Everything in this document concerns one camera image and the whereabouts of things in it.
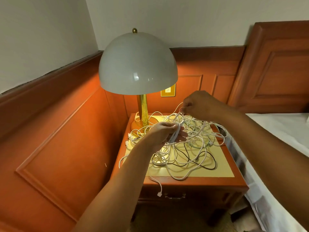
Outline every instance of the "white bed sheet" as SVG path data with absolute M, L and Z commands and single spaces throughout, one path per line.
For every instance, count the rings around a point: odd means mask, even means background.
M 309 157 L 309 127 L 306 125 L 309 113 L 247 115 Z M 306 230 L 270 193 L 231 136 L 227 138 L 226 145 L 250 188 L 245 196 L 262 229 L 267 232 L 305 232 Z

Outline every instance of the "lamp shade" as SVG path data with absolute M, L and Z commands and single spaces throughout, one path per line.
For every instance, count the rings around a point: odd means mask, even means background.
M 178 79 L 175 58 L 165 43 L 137 31 L 110 42 L 98 72 L 103 89 L 125 95 L 158 92 L 171 87 Z

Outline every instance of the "yellow tabletop inlay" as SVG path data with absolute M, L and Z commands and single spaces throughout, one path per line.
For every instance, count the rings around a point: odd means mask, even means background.
M 163 117 L 162 116 L 154 116 L 158 121 L 162 121 L 163 120 Z M 208 133 L 212 133 L 212 129 L 211 128 L 208 128 L 206 130 L 206 132 Z M 208 138 L 207 136 L 203 136 L 204 137 L 204 141 L 205 143 L 208 142 Z M 215 139 L 214 136 L 211 136 L 211 141 L 213 141 L 215 144 L 218 144 L 217 140 Z M 187 151 L 189 152 L 189 157 L 190 159 L 194 159 L 195 156 L 199 153 L 199 149 L 196 149 L 196 148 L 193 148 L 191 146 L 189 146 L 188 144 L 185 144 L 186 145 L 186 148 L 187 148 Z M 202 141 L 200 140 L 197 140 L 194 144 L 195 147 L 200 147 L 202 145 Z M 183 151 L 185 154 L 187 154 L 187 152 L 185 151 L 185 148 L 183 146 L 183 143 L 179 143 L 179 144 L 176 144 L 176 147 L 178 149 L 180 149 L 181 151 Z M 133 146 L 131 144 L 131 142 L 129 141 L 129 145 L 128 145 L 128 148 L 129 149 L 132 149 Z M 181 153 L 180 151 L 176 150 L 175 149 L 175 152 L 178 152 L 178 155 L 176 155 L 176 159 L 179 161 L 179 162 L 182 162 L 182 163 L 185 163 L 185 162 L 188 162 L 188 159 L 184 156 L 183 153 Z M 207 170 L 207 169 L 204 169 L 202 167 L 199 167 L 197 169 L 195 169 L 194 171 L 192 171 L 190 174 L 189 174 L 189 177 L 234 177 L 234 174 L 222 152 L 222 149 L 221 147 L 217 147 L 217 146 L 211 146 L 211 147 L 207 147 L 207 151 L 210 152 L 216 162 L 217 162 L 217 167 L 215 170 Z M 126 150 L 126 155 L 128 155 L 130 153 L 130 151 L 127 149 Z M 204 159 L 204 154 L 201 154 L 199 159 L 196 160 L 197 163 L 200 163 L 201 161 L 203 161 Z M 174 160 L 174 154 L 173 154 L 173 148 L 171 147 L 171 150 L 170 150 L 170 160 Z M 207 157 L 205 159 L 205 161 L 203 162 L 202 164 L 203 166 L 207 167 L 207 168 L 213 168 L 215 166 L 215 162 L 214 160 L 212 159 L 211 155 L 207 154 Z M 196 164 L 194 163 L 189 163 L 187 164 L 185 167 L 178 167 L 178 166 L 175 166 L 175 165 L 172 165 L 172 164 L 169 164 L 168 165 L 169 169 L 170 169 L 170 172 L 172 173 L 173 176 L 175 177 L 183 177 L 187 174 L 187 172 L 196 167 Z M 165 177 L 165 176 L 170 176 L 166 167 L 165 166 L 154 166 L 153 164 L 150 164 L 149 165 L 149 169 L 147 171 L 147 174 L 146 176 L 162 176 L 162 177 Z

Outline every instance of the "lamp stem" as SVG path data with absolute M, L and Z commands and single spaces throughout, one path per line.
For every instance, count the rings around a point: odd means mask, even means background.
M 141 126 L 144 127 L 149 125 L 146 94 L 137 95 L 137 104 Z

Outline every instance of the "drawer handle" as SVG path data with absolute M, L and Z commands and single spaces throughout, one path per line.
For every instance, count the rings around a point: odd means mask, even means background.
M 168 194 L 164 194 L 166 198 L 168 199 L 185 199 L 186 198 L 186 194 L 182 194 L 182 197 L 168 197 Z

